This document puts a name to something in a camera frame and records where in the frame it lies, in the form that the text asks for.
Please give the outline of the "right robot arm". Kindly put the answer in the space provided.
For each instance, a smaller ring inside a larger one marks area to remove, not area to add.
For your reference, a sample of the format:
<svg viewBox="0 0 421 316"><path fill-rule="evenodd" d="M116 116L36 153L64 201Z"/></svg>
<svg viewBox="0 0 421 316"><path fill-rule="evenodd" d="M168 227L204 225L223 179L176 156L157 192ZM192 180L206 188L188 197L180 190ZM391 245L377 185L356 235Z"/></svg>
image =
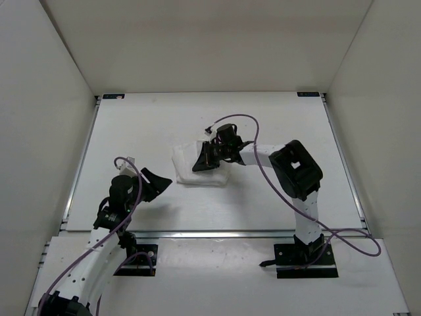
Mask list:
<svg viewBox="0 0 421 316"><path fill-rule="evenodd" d="M295 213L295 257L302 263L311 263L324 245L324 235L318 220L317 197L321 168L299 140L285 145L257 145L237 135L237 126L224 124L216 129L216 136L204 141L193 172L217 169L220 162L243 166L257 165L271 168L291 198Z"/></svg>

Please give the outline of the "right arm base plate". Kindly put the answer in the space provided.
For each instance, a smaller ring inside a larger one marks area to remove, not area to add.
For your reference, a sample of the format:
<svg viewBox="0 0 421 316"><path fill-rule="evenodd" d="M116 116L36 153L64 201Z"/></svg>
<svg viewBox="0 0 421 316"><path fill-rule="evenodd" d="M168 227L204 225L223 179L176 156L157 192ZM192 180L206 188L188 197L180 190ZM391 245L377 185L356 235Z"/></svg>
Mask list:
<svg viewBox="0 0 421 316"><path fill-rule="evenodd" d="M338 278L337 265L331 244L309 258L299 253L295 244L274 244L275 258L263 261L260 267L276 267L277 278Z"/></svg>

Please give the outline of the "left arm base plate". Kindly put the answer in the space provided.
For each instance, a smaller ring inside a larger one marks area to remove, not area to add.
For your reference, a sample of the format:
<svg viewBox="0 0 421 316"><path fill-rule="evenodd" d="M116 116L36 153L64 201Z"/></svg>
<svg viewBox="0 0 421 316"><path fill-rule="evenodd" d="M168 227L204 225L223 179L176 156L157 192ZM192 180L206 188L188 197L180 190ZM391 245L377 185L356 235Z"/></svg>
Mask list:
<svg viewBox="0 0 421 316"><path fill-rule="evenodd" d="M132 250L114 276L153 277L157 272L159 244L157 240L136 240Z"/></svg>

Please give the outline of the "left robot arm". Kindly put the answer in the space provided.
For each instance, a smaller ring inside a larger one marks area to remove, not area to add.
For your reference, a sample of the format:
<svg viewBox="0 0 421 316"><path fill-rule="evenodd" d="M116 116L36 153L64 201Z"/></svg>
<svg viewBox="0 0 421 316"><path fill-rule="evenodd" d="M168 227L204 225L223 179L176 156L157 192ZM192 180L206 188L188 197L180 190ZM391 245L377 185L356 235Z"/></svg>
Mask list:
<svg viewBox="0 0 421 316"><path fill-rule="evenodd" d="M139 251L127 230L135 208L151 202L172 183L146 168L127 168L111 180L108 195L99 204L96 220L83 253L43 293L38 315L96 315L103 289L125 262L148 254Z"/></svg>

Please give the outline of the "white pleated skirt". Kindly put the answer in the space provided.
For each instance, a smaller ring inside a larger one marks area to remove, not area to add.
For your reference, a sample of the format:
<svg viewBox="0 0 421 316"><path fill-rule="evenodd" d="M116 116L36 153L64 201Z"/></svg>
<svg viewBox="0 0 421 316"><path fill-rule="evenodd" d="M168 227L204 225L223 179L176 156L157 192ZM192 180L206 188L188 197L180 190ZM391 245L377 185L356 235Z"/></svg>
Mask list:
<svg viewBox="0 0 421 316"><path fill-rule="evenodd" d="M231 164L224 161L216 169L193 172L193 166L199 158L202 145L209 140L211 140L210 136L203 135L194 142L172 147L172 162L178 184L212 187L226 185L231 173Z"/></svg>

